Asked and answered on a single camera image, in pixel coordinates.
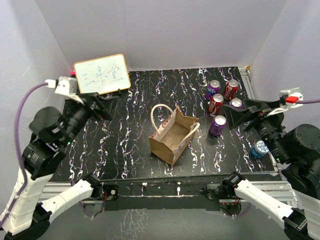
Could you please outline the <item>purple Fanta can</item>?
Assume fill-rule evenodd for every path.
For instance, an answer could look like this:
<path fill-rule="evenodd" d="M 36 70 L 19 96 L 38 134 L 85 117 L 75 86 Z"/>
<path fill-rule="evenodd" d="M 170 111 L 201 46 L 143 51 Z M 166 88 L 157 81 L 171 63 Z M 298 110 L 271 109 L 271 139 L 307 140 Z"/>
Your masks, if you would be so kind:
<path fill-rule="evenodd" d="M 221 88 L 220 82 L 218 80 L 211 80 L 207 85 L 207 91 L 205 98 L 210 101 L 213 95 L 218 94 Z"/>
<path fill-rule="evenodd" d="M 236 109 L 242 109 L 243 108 L 243 102 L 237 97 L 231 99 L 229 101 L 229 105 L 231 107 L 233 107 L 233 108 L 236 108 Z"/>

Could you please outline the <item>red Coca-Cola can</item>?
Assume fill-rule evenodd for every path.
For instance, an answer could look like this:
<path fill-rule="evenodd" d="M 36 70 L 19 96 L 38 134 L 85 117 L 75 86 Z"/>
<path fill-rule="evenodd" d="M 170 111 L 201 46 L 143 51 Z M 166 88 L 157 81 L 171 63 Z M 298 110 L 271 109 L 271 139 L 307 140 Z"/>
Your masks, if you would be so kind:
<path fill-rule="evenodd" d="M 223 104 L 224 97 L 219 93 L 214 94 L 211 98 L 211 101 L 209 102 L 208 112 L 211 115 L 218 115 Z"/>
<path fill-rule="evenodd" d="M 234 79 L 229 80 L 225 85 L 225 88 L 222 94 L 223 98 L 229 101 L 232 100 L 235 97 L 238 89 L 239 89 L 238 81 Z"/>

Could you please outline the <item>red soda can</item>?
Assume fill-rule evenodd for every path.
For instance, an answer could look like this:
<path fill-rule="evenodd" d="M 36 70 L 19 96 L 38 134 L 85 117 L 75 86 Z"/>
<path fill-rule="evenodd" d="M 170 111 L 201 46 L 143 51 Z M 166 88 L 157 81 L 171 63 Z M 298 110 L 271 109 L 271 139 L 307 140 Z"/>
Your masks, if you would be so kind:
<path fill-rule="evenodd" d="M 220 136 L 226 125 L 227 119 L 223 115 L 217 115 L 212 120 L 209 133 L 213 136 Z"/>

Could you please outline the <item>patterned canvas tote bag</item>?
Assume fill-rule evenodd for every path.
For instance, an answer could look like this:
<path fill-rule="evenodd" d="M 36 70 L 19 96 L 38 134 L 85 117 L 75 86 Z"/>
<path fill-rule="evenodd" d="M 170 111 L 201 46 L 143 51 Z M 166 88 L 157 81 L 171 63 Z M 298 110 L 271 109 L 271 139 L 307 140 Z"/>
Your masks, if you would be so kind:
<path fill-rule="evenodd" d="M 154 111 L 160 107 L 168 109 L 170 116 L 157 127 Z M 150 120 L 155 129 L 155 133 L 148 137 L 150 151 L 173 166 L 200 127 L 199 119 L 184 115 L 178 106 L 171 109 L 165 104 L 157 104 L 151 109 Z"/>

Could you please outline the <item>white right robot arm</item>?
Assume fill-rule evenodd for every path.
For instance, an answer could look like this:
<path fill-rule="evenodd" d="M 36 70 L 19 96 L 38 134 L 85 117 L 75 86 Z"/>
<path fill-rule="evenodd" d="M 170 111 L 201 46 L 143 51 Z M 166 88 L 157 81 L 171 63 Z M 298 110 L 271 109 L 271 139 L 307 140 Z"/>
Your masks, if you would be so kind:
<path fill-rule="evenodd" d="M 281 173 L 297 195 L 301 208 L 292 207 L 256 188 L 243 175 L 233 172 L 219 190 L 260 209 L 277 222 L 291 240 L 320 238 L 320 130 L 301 124 L 289 132 L 282 125 L 284 105 L 280 101 L 246 99 L 245 109 L 222 107 L 231 130 L 249 122 L 246 131 L 255 129 L 274 159 L 287 167 Z"/>

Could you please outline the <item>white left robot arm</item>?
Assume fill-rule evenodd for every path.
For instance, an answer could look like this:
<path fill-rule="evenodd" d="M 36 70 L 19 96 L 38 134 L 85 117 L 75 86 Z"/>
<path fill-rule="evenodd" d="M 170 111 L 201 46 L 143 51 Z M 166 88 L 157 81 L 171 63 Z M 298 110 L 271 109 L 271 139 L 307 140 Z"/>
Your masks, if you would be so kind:
<path fill-rule="evenodd" d="M 81 94 L 80 101 L 69 100 L 60 112 L 53 106 L 40 109 L 29 124 L 31 139 L 24 151 L 19 151 L 18 178 L 10 200 L 0 216 L 0 229 L 6 240 L 37 240 L 59 215 L 80 201 L 99 199 L 102 182 L 89 173 L 67 190 L 50 199 L 40 196 L 69 146 L 88 120 L 113 119 L 119 96 L 103 98 L 98 93 Z"/>

